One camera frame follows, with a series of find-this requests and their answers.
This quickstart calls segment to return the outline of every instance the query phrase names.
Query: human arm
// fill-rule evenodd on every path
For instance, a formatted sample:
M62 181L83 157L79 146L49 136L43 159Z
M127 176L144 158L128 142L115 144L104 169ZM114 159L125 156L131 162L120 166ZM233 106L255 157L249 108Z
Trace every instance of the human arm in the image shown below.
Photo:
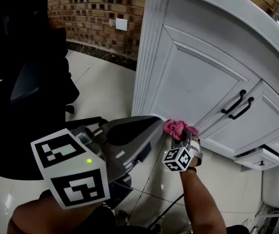
M197 165L193 157L190 167ZM226 227L220 211L211 194L201 182L196 172L186 170L180 173L183 184L184 202L188 218L195 234L225 234Z
M63 210L53 196L18 206L7 234L68 234L102 203Z

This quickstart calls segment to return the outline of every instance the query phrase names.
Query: black office chair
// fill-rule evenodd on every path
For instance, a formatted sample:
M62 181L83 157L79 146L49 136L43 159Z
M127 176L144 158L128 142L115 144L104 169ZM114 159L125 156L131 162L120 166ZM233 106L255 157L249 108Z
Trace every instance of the black office chair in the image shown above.
M71 80L65 43L65 29L49 25L47 0L0 0L2 177L42 179L30 142L67 127L65 111L74 112L69 104L79 91Z

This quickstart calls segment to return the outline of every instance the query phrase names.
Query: black and white marker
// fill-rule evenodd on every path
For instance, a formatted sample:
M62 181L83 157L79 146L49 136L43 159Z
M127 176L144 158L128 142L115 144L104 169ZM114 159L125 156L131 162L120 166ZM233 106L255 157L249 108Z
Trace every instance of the black and white marker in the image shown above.
M106 163L68 129L31 143L38 167L63 209L110 198Z
M165 151L162 162L172 172L186 171L192 156L185 147Z

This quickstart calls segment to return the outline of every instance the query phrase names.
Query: black baseboard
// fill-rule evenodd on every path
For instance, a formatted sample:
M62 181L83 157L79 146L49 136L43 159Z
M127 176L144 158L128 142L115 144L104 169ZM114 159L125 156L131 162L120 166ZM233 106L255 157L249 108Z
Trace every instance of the black baseboard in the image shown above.
M67 41L66 44L68 49L70 50L87 54L89 56L97 57L99 59L106 60L114 64L120 65L122 67L136 71L137 61L131 58L72 41Z

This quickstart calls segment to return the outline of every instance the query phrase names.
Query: wrist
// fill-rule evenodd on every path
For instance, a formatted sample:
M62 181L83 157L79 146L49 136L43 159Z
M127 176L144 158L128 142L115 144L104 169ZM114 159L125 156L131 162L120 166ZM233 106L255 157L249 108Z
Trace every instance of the wrist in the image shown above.
M196 172L196 169L195 170L186 170L184 172L180 172L180 175L181 176L188 176L188 175L195 175L197 172Z

